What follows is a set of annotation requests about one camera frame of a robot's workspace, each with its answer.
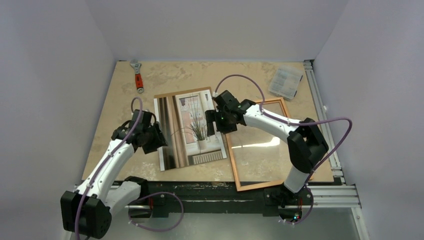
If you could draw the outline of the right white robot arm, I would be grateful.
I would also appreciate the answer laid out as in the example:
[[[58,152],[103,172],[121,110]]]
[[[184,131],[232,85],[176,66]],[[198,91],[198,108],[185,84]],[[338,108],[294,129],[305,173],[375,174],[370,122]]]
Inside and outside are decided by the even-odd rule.
[[[283,182],[280,196],[288,204],[300,198],[310,174],[329,150],[316,122],[311,118],[297,120],[264,109],[249,99],[238,101],[229,91],[213,97],[216,107],[205,111],[207,136],[216,132],[235,132],[238,125],[262,130],[284,141],[292,167]]]

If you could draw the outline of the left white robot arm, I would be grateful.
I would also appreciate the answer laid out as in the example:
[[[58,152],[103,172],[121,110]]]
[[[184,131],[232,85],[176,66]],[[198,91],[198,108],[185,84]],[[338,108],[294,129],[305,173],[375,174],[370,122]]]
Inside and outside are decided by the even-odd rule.
[[[167,142],[155,114],[136,109],[130,120],[113,131],[104,155],[83,183],[61,196],[64,230],[76,237],[101,239],[120,209],[132,201],[138,205],[146,203],[149,191],[143,178],[127,177],[115,193],[110,188],[137,149],[149,154],[165,146]]]

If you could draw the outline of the plant photo print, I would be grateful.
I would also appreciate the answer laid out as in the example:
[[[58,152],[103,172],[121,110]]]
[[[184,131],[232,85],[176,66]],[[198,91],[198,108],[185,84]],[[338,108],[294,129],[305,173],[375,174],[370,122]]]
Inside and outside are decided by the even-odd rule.
[[[226,143],[216,132],[207,135],[205,112],[214,109],[210,87],[155,95],[157,121],[167,146],[158,150],[162,172],[227,158]]]

